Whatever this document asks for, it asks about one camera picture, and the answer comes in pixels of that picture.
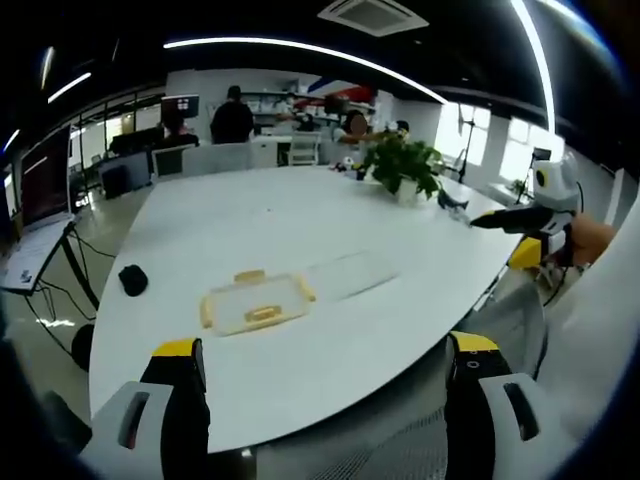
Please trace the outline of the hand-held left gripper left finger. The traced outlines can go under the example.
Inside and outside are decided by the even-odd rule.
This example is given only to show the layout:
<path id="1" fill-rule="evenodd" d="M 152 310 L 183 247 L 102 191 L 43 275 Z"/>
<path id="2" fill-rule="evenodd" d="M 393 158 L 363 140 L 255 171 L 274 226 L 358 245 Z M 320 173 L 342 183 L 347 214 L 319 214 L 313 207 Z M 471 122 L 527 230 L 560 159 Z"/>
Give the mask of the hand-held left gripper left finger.
<path id="1" fill-rule="evenodd" d="M 100 479 L 202 479 L 209 426 L 202 340 L 170 341 L 96 413 L 80 458 Z"/>

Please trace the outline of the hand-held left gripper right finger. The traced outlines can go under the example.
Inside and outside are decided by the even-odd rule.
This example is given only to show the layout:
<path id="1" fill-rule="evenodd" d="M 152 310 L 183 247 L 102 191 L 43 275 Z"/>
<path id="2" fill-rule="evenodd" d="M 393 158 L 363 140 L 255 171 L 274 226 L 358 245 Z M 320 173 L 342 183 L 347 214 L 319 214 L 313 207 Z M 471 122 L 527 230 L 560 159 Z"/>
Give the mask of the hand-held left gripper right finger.
<path id="1" fill-rule="evenodd" d="M 550 479 L 571 437 L 529 375 L 513 373 L 496 343 L 451 331 L 444 417 L 448 479 Z"/>

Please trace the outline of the person's right hand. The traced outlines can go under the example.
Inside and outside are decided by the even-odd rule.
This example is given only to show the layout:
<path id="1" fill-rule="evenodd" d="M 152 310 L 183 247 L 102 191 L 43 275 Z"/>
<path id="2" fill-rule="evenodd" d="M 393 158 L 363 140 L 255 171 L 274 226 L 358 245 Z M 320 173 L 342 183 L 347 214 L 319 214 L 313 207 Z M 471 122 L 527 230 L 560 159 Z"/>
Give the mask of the person's right hand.
<path id="1" fill-rule="evenodd" d="M 600 223 L 584 213 L 576 215 L 571 222 L 572 264 L 593 264 L 607 249 L 616 235 L 616 230 Z"/>

